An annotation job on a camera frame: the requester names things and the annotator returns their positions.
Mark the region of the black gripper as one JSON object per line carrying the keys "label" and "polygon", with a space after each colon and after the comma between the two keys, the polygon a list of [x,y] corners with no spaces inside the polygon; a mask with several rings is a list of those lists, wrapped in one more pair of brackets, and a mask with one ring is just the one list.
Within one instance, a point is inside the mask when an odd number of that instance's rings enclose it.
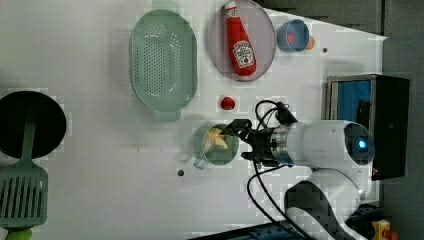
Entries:
{"label": "black gripper", "polygon": [[220,135],[236,136],[251,146],[252,150],[242,152],[241,157],[263,166],[276,166],[277,160],[271,151],[271,131],[251,130],[249,119],[235,119],[221,130]]}

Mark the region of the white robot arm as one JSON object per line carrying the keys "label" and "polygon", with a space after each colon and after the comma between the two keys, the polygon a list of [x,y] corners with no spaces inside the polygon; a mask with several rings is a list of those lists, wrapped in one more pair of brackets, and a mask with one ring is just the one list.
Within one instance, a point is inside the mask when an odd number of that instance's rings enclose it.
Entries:
{"label": "white robot arm", "polygon": [[311,175],[284,194],[286,221],[311,240],[367,240],[347,220],[372,190],[375,145],[355,122],[291,122],[255,130],[236,119],[222,131],[251,146],[242,157],[265,167],[307,167]]}

